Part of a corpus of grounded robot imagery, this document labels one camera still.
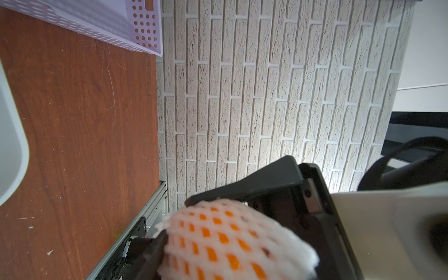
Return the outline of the orange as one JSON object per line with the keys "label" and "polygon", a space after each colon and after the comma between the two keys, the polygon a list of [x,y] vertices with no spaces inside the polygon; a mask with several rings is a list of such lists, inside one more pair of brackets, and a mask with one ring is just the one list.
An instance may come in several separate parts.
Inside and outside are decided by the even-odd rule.
{"label": "orange", "polygon": [[320,259],[293,231],[244,203],[217,199],[163,222],[163,280],[313,280]]}

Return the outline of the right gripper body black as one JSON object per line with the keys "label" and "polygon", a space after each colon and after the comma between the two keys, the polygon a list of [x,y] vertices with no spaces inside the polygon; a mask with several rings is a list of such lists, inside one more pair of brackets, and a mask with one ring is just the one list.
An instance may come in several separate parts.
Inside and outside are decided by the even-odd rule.
{"label": "right gripper body black", "polygon": [[250,207],[290,229],[319,257],[314,280],[362,280],[327,184],[316,164],[302,163],[304,182],[247,199]]}

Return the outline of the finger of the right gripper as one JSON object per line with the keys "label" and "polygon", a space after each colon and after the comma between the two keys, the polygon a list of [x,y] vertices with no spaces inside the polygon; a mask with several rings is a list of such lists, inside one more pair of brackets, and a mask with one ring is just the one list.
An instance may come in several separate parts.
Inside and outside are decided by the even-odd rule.
{"label": "finger of the right gripper", "polygon": [[275,190],[296,187],[304,182],[304,177],[293,156],[284,156],[268,164],[247,177],[216,189],[201,192],[186,199],[187,207],[201,201],[229,199],[246,201],[248,198],[261,196]]}

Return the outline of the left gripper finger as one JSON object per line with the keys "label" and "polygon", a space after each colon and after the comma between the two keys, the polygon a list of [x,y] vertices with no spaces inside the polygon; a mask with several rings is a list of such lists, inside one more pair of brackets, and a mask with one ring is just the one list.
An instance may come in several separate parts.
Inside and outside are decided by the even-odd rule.
{"label": "left gripper finger", "polygon": [[135,238],[128,249],[127,260],[130,268],[124,273],[123,280],[160,280],[158,268],[164,257],[164,247],[168,234],[161,231],[156,238]]}

